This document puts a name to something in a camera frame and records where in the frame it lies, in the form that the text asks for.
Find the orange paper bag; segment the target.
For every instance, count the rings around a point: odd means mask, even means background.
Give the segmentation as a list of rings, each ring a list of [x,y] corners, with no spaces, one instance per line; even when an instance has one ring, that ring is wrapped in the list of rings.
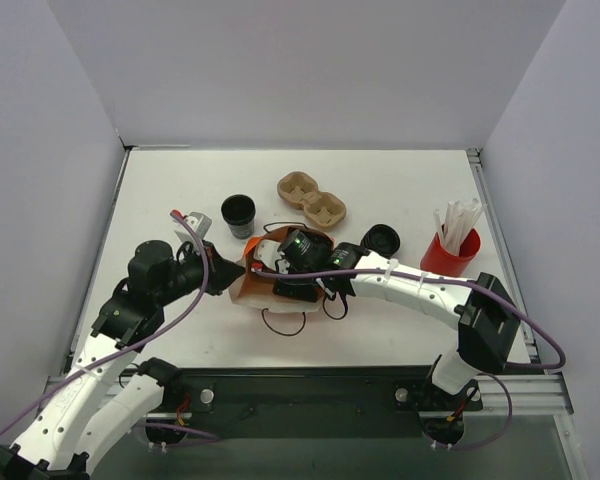
[[[276,273],[267,269],[262,263],[253,258],[253,254],[259,241],[269,239],[280,242],[286,240],[288,235],[295,231],[300,231],[313,242],[314,245],[324,248],[330,252],[335,246],[335,240],[332,236],[311,228],[302,222],[278,221],[270,222],[263,226],[264,232],[260,235],[252,236],[245,246],[243,255],[239,260],[239,265],[245,268],[245,274],[236,280],[229,288],[231,302],[238,306],[253,308],[260,312],[264,325],[274,334],[282,337],[294,337],[299,335],[307,323],[307,316],[321,309],[321,303],[326,299],[326,294],[322,300],[316,303],[308,303],[297,300],[287,299],[277,296],[273,293],[274,279],[261,277],[258,275],[260,270],[266,273],[276,275],[286,275]],[[294,332],[283,332],[274,328],[267,320],[269,314],[283,315],[286,317],[294,314],[302,316],[302,323]]]

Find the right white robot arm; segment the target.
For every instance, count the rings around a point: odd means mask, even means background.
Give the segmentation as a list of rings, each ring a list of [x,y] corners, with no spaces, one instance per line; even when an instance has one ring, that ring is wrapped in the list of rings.
[[[277,247],[288,267],[276,278],[307,281],[329,294],[376,298],[418,311],[457,332],[423,384],[426,401],[444,408],[479,373],[501,374],[519,330],[511,297],[495,276],[452,278],[400,264],[348,242],[334,247],[293,229]]]

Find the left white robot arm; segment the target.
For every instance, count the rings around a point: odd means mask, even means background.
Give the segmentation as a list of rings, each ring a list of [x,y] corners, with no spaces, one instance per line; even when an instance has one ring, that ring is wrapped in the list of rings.
[[[180,369],[143,362],[112,400],[104,397],[164,323],[164,309],[197,292],[219,295],[244,274],[206,242],[200,252],[161,240],[140,244],[128,275],[101,307],[67,384],[12,444],[0,445],[0,479],[87,479],[104,455],[148,412],[175,409]]]

